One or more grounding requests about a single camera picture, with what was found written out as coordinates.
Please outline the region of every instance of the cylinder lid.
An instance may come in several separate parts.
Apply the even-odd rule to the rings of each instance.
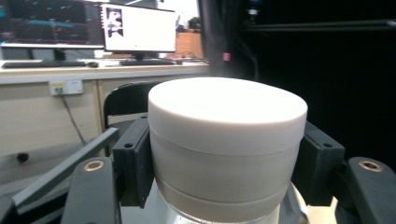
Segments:
[[[152,132],[181,147],[212,154],[276,153],[301,141],[307,105],[299,96],[226,77],[167,81],[148,95]]]

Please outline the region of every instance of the chair backrest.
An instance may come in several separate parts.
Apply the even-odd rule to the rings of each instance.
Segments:
[[[105,129],[109,127],[109,116],[120,116],[148,112],[149,91],[162,81],[135,82],[113,90],[105,99]]]

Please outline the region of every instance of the monitor screen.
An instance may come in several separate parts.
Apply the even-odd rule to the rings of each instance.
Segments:
[[[0,0],[0,46],[102,49],[100,5],[71,0]]]
[[[175,11],[102,4],[101,12],[105,50],[175,52]]]

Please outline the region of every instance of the white cylindrical object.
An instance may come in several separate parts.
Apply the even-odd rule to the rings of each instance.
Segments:
[[[148,96],[156,181],[178,210],[244,222],[282,201],[307,106],[288,91],[225,77],[172,80]]]

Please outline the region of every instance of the black chair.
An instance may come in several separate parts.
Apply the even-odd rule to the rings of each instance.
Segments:
[[[109,117],[148,112],[149,91],[161,82],[163,81],[133,82],[113,90],[105,99],[105,130],[110,127],[118,128],[120,136],[122,136],[134,121],[126,120],[111,123]]]

